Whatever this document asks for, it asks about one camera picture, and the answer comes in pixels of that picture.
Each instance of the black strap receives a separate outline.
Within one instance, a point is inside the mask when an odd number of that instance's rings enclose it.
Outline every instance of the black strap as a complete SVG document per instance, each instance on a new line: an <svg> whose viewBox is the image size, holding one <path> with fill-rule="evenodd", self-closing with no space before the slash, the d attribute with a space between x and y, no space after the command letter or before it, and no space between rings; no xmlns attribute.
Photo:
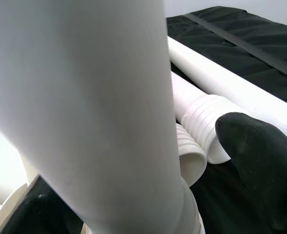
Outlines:
<svg viewBox="0 0 287 234"><path fill-rule="evenodd" d="M247 51L249 54L262 60L263 62L267 63L269 66L272 66L273 68L275 68L278 71L287 75L287 63L286 62L267 54L263 50L256 48L255 46L247 43L246 41L237 38L236 36L220 29L219 27L216 27L215 25L213 25L213 24L211 24L211 23L209 23L209 22L207 22L207 21L205 21L205 20L203 20L197 16L194 16L192 14L186 14L184 16L186 18L196 22L197 24L203 26L207 30L209 30L209 31L221 36L222 38L228 40L232 44L235 44L236 46L240 47L241 49Z"/></svg>

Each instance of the dark fabric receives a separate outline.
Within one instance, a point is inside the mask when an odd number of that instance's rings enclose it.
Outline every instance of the dark fabric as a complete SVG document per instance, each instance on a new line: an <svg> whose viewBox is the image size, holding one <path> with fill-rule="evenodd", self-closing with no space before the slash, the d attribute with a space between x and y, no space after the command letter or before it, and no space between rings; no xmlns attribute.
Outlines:
<svg viewBox="0 0 287 234"><path fill-rule="evenodd" d="M287 63L287 26L245 10L212 7L193 12ZM168 35L287 102L287 76L184 16L167 18Z"/></svg>
<svg viewBox="0 0 287 234"><path fill-rule="evenodd" d="M216 133L259 215L273 229L287 231L287 137L271 124L242 113L220 117Z"/></svg>
<svg viewBox="0 0 287 234"><path fill-rule="evenodd" d="M80 234L83 222L38 177L0 228L0 234Z"/></svg>
<svg viewBox="0 0 287 234"><path fill-rule="evenodd" d="M286 25L245 10L220 6L192 14L287 63ZM167 29L173 39L287 102L286 75L184 16L167 18ZM194 84L174 64L171 68ZM233 160L220 165L208 164L191 190L207 234L287 234L287 228L273 229L270 221L273 219L260 212L260 199L244 185Z"/></svg>

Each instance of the plastic pipe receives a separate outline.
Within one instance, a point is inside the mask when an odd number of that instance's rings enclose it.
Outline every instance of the plastic pipe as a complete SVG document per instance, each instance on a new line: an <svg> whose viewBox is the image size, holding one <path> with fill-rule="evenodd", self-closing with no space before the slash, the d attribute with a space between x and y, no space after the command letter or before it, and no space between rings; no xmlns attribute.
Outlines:
<svg viewBox="0 0 287 234"><path fill-rule="evenodd" d="M181 176L191 187L206 169L206 154L187 130L178 123L176 124L176 132Z"/></svg>
<svg viewBox="0 0 287 234"><path fill-rule="evenodd" d="M198 233L161 0L0 0L0 129L95 234Z"/></svg>
<svg viewBox="0 0 287 234"><path fill-rule="evenodd" d="M207 95L177 74L171 74L177 120L204 149L209 163L230 160L217 139L215 122L226 113L246 111L225 97Z"/></svg>
<svg viewBox="0 0 287 234"><path fill-rule="evenodd" d="M226 97L287 136L287 103L168 37L171 61L208 94Z"/></svg>

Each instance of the gray pipe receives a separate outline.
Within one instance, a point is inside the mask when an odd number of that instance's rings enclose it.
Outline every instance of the gray pipe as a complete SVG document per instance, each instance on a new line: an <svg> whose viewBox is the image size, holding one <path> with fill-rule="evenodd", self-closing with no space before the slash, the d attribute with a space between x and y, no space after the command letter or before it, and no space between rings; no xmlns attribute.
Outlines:
<svg viewBox="0 0 287 234"><path fill-rule="evenodd" d="M0 129L95 234L190 234L161 0L0 0Z"/></svg>

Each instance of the white wall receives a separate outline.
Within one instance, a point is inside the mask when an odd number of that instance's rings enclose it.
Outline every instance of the white wall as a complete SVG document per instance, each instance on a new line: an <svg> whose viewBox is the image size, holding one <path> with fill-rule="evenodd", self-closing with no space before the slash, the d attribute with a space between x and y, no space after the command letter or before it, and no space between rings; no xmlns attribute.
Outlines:
<svg viewBox="0 0 287 234"><path fill-rule="evenodd" d="M0 132L0 204L25 182L26 174L19 153Z"/></svg>
<svg viewBox="0 0 287 234"><path fill-rule="evenodd" d="M287 24L287 0L164 0L166 17L212 6L245 9L271 21Z"/></svg>

